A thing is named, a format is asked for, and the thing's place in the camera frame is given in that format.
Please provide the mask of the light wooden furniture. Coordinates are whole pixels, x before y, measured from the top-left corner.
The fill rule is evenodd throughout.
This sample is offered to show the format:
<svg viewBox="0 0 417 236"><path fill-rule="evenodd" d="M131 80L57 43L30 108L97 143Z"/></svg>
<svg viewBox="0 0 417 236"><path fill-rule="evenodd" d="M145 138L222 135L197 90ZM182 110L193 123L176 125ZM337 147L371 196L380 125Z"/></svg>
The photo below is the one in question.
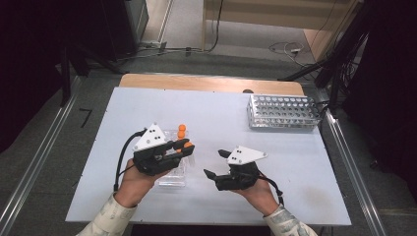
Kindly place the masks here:
<svg viewBox="0 0 417 236"><path fill-rule="evenodd" d="M314 58L321 60L362 4L362 0L203 0L202 47L207 20L220 16L232 23L303 29Z"/></svg>

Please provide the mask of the person's right hand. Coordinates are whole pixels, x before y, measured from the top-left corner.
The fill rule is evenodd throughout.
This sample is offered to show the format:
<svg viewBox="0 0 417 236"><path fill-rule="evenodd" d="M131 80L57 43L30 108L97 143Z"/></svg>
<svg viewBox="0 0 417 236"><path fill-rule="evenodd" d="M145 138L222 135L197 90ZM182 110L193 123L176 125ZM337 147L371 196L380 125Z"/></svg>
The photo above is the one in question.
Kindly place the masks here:
<svg viewBox="0 0 417 236"><path fill-rule="evenodd" d="M279 207L266 180L258 179L254 186L246 190L233 190L233 193L242 196L263 216L271 215Z"/></svg>

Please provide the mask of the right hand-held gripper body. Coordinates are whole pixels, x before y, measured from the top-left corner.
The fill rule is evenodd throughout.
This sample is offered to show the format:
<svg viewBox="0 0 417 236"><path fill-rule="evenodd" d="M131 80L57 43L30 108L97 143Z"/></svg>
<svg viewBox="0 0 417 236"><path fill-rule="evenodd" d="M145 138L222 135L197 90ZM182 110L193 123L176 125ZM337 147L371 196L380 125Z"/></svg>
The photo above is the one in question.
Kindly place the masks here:
<svg viewBox="0 0 417 236"><path fill-rule="evenodd" d="M255 185L260 170L257 160L266 158L268 154L263 151L248 147L237 146L226 159L229 172L219 175L218 181L214 181L219 191L246 190Z"/></svg>

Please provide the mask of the metal test tube rack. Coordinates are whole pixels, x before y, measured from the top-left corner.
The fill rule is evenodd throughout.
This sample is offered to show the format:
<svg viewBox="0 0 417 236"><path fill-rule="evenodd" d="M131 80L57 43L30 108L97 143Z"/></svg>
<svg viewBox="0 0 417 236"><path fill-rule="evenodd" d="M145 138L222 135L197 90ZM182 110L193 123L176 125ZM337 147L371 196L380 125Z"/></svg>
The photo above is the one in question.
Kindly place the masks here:
<svg viewBox="0 0 417 236"><path fill-rule="evenodd" d="M247 104L250 128L312 131L322 120L309 96L251 94Z"/></svg>

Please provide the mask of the grey power strip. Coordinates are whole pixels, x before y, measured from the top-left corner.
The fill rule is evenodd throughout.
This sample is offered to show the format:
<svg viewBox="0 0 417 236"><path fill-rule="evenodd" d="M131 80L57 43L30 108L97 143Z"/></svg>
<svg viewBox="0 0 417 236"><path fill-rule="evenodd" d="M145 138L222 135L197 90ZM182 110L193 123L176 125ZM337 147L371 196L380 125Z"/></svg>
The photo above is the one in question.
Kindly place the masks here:
<svg viewBox="0 0 417 236"><path fill-rule="evenodd" d="M139 48L141 51L144 50L156 50L158 53L163 52L166 48L166 41L151 41L151 42L141 42Z"/></svg>

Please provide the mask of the black cabinet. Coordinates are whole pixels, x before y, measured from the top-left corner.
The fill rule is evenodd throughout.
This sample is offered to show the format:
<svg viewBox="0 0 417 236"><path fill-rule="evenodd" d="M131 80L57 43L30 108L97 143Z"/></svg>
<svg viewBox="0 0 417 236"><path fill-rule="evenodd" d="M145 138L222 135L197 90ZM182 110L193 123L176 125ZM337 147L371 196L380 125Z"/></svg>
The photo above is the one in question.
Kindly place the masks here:
<svg viewBox="0 0 417 236"><path fill-rule="evenodd" d="M100 0L110 39L113 61L137 52L149 11L146 0Z"/></svg>

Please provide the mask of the aluminium floor rail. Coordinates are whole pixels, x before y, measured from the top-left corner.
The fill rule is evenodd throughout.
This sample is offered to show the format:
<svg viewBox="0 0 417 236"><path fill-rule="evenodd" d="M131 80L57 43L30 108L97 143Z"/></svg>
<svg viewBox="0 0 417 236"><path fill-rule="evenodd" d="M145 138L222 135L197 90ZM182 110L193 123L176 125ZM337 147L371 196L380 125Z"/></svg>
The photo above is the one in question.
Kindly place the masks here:
<svg viewBox="0 0 417 236"><path fill-rule="evenodd" d="M344 134L337 118L334 118L330 111L325 114L332 136L336 142L341 159L343 160L352 187L358 199L359 206L366 219L372 236L387 236L387 231L380 218L366 183L358 169L354 156L344 138Z"/></svg>
<svg viewBox="0 0 417 236"><path fill-rule="evenodd" d="M28 160L28 166L19 180L16 188L10 195L4 208L1 210L0 216L0 236L8 236L13 224L20 213L34 182L40 173L57 137L59 136L68 115L70 114L80 87L83 83L81 77L76 76L71 82L70 89L73 93L70 95L66 103L59 107L53 121L48 126L41 143L36 148L36 152Z"/></svg>

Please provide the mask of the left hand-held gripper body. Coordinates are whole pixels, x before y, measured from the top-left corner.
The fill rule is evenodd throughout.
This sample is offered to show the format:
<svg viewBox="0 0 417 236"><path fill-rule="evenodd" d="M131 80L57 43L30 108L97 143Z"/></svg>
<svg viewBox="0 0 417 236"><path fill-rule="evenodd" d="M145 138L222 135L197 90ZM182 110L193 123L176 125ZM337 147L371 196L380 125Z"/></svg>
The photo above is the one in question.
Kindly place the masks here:
<svg viewBox="0 0 417 236"><path fill-rule="evenodd" d="M174 143L164 132L152 123L133 147L133 161L137 169L148 176L155 176L179 166L181 155L168 153Z"/></svg>

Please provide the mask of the black upright stand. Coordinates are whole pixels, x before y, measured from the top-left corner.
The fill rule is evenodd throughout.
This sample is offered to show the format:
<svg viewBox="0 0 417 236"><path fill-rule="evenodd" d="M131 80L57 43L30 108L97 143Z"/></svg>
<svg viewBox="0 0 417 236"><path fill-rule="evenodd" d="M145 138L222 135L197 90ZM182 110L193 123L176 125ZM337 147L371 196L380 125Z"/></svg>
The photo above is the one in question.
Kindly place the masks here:
<svg viewBox="0 0 417 236"><path fill-rule="evenodd" d="M61 106L64 107L71 97L70 82L70 61L67 46L63 45L60 50L61 58L61 77L62 77L62 100Z"/></svg>

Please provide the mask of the clear plastic tube rack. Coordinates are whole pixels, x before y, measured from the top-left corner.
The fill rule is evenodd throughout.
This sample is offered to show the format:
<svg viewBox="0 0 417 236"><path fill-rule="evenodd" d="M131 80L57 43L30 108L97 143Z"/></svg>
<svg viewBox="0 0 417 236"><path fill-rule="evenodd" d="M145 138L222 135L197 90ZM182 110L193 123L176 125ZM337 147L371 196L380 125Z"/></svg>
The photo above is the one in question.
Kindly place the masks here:
<svg viewBox="0 0 417 236"><path fill-rule="evenodd" d="M177 130L164 130L164 135L170 141L177 141ZM185 138L189 137L189 131L186 129ZM185 187L187 182L187 173L189 169L195 165L193 155L185 157L181 160L176 168L157 180L159 187Z"/></svg>

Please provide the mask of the person's left hand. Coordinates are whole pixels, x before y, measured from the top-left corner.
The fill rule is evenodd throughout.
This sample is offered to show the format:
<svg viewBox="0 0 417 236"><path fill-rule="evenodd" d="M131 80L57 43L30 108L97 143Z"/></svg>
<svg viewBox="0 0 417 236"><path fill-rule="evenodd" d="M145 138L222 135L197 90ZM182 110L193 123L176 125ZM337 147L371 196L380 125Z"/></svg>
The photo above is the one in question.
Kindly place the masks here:
<svg viewBox="0 0 417 236"><path fill-rule="evenodd" d="M167 173L169 171L148 176L137 169L133 159L129 159L119 190L114 194L115 201L126 208L137 206L154 186L155 181Z"/></svg>

